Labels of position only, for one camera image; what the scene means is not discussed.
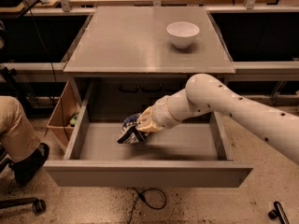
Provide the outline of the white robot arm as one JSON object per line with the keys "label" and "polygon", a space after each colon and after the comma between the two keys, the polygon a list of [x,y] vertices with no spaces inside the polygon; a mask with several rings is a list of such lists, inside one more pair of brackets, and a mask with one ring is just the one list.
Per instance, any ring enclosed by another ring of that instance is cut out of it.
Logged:
{"label": "white robot arm", "polygon": [[137,129],[156,133],[183,120],[220,112],[261,138],[295,163],[299,163],[299,117],[242,97],[208,74],[197,74],[183,90],[166,95],[137,119]]}

